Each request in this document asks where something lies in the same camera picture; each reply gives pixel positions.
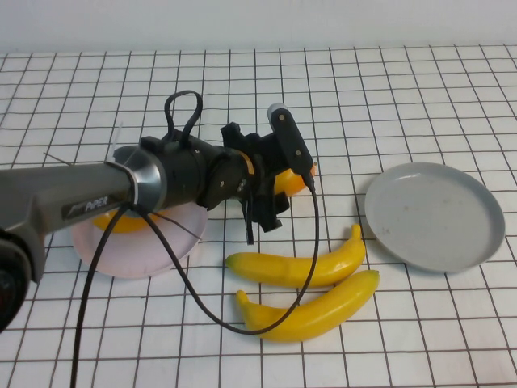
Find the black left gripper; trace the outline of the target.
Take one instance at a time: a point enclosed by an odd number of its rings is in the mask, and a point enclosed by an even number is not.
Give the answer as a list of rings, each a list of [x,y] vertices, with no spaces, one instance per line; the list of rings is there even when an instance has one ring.
[[[206,209],[216,208],[222,201],[241,199],[258,182],[259,168],[251,156],[245,154],[246,138],[240,125],[230,122],[221,128],[223,150],[208,164],[204,189],[200,194],[200,205]],[[289,209],[285,192],[267,196],[256,196],[252,205],[252,221],[260,225],[263,232],[271,232],[282,226],[278,215]]]

